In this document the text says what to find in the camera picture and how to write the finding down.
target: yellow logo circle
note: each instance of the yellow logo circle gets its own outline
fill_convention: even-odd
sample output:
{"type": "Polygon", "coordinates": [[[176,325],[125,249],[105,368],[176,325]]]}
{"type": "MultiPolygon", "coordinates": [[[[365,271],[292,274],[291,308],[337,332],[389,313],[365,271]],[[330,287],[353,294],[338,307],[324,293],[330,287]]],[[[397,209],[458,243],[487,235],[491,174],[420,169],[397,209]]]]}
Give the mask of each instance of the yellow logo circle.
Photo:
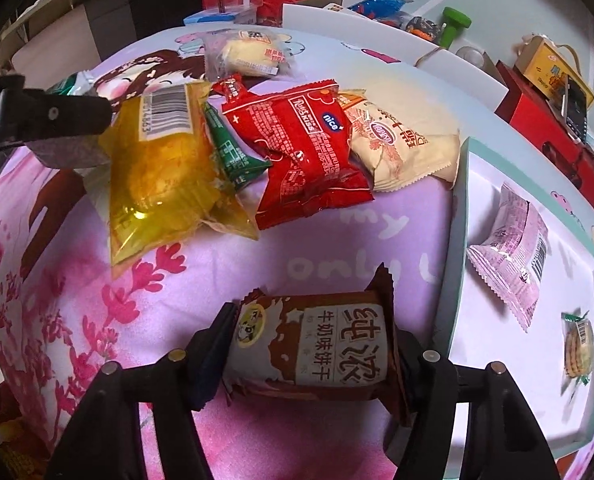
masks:
{"type": "Polygon", "coordinates": [[[266,310],[257,303],[245,307],[237,325],[237,344],[241,348],[252,346],[261,337],[266,324],[266,310]]]}

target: green dumbbell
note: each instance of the green dumbbell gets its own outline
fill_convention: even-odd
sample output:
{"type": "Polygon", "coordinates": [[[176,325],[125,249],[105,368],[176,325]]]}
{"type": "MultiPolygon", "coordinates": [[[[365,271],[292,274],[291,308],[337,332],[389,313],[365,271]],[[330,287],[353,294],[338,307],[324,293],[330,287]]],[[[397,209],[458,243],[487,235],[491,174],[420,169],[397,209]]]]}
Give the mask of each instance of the green dumbbell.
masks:
{"type": "Polygon", "coordinates": [[[468,28],[472,25],[472,20],[463,12],[459,12],[452,7],[443,9],[443,22],[446,24],[443,29],[442,38],[439,41],[439,46],[450,48],[452,42],[457,37],[457,34],[462,28],[468,28]]]}

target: white tray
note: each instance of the white tray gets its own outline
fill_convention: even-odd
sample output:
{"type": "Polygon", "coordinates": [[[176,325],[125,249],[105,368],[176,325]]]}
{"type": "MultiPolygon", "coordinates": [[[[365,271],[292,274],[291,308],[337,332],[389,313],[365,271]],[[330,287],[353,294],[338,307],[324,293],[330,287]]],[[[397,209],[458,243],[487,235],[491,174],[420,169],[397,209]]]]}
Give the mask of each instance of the white tray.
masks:
{"type": "MultiPolygon", "coordinates": [[[[594,434],[594,371],[589,386],[563,389],[561,313],[589,311],[594,328],[594,244],[576,219],[512,164],[475,139],[462,147],[455,215],[437,314],[434,347],[456,365],[484,368],[504,362],[532,408],[556,458],[594,434]],[[465,256],[482,243],[498,210],[503,183],[535,204],[548,227],[548,256],[528,333],[465,256]]],[[[461,468],[468,406],[457,408],[446,478],[461,468]]]]}

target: table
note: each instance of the table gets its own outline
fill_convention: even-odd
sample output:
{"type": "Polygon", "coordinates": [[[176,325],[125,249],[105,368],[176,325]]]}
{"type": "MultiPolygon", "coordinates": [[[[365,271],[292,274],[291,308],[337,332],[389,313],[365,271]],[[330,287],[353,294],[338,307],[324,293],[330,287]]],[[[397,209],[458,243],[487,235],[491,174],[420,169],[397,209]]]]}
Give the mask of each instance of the table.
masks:
{"type": "MultiPolygon", "coordinates": [[[[110,98],[199,77],[197,33],[211,24],[160,32],[107,59],[92,75],[110,98]],[[140,74],[154,73],[147,78],[140,74]]],[[[295,55],[291,78],[262,82],[258,93],[334,77],[397,107],[426,92],[475,136],[547,190],[565,196],[590,232],[594,212],[576,189],[516,131],[461,91],[366,48],[282,30],[295,55]]],[[[311,294],[356,290],[384,261],[395,277],[396,319],[430,337],[451,216],[451,193],[435,178],[349,210],[328,210],[262,233],[259,242],[201,232],[145,255],[110,278],[107,175],[86,179],[48,170],[25,148],[0,176],[0,364],[22,411],[53,446],[69,414],[106,360],[151,363],[208,326],[225,301],[252,288],[311,294]]],[[[251,194],[261,193],[263,183],[251,194]]],[[[151,480],[157,466],[152,418],[141,409],[151,480]]],[[[378,402],[300,403],[223,394],[195,416],[218,479],[377,478],[395,467],[382,452],[388,414],[378,402]]],[[[578,454],[579,478],[593,451],[578,454]]]]}

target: barcode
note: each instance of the barcode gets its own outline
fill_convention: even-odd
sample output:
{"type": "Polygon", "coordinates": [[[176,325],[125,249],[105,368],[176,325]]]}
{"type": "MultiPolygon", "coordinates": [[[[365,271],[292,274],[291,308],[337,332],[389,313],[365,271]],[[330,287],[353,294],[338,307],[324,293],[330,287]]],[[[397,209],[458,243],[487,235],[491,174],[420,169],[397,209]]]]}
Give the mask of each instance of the barcode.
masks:
{"type": "Polygon", "coordinates": [[[585,345],[586,344],[586,322],[578,321],[576,325],[577,325],[577,332],[579,332],[579,340],[581,341],[582,345],[585,345]]]}
{"type": "Polygon", "coordinates": [[[532,270],[534,271],[537,280],[540,282],[543,276],[543,264],[546,261],[546,242],[539,236],[537,238],[537,246],[535,255],[532,257],[532,270]]]}
{"type": "Polygon", "coordinates": [[[192,132],[186,86],[172,86],[143,97],[140,132],[142,140],[183,132],[192,132]]]}

